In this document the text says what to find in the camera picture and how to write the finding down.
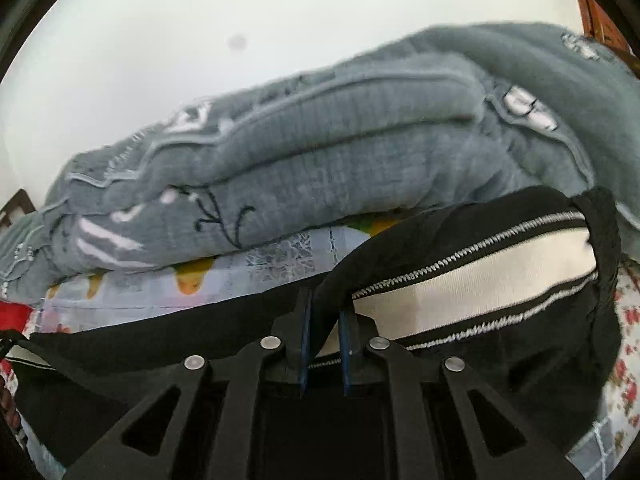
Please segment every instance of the gray comforter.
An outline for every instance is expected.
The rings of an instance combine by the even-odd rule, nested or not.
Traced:
[[[429,28],[75,156],[0,240],[0,299],[535,184],[608,187],[640,258],[639,124],[640,81],[604,46],[544,24]]]

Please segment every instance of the black embroidered design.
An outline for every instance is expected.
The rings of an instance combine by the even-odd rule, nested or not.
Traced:
[[[195,190],[204,191],[206,195],[209,197],[211,205],[213,207],[213,212],[209,211],[201,197],[196,194],[195,203],[197,204],[200,211],[204,215],[204,218],[199,218],[193,223],[193,228],[197,232],[202,231],[203,224],[218,224],[220,225],[220,229],[222,230],[222,234],[225,236],[226,241],[228,241],[233,247],[236,249],[242,249],[242,245],[240,243],[240,228],[242,226],[242,220],[247,215],[247,213],[251,211],[255,211],[255,207],[251,205],[244,206],[240,212],[238,213],[238,217],[236,218],[236,223],[234,225],[233,238],[229,235],[229,232],[226,229],[225,222],[222,219],[222,213],[220,212],[220,206],[218,206],[218,200],[216,200],[215,195],[211,192],[208,187],[196,187],[196,188],[187,188],[187,187],[176,187],[175,189],[182,195],[186,195],[191,197]]]

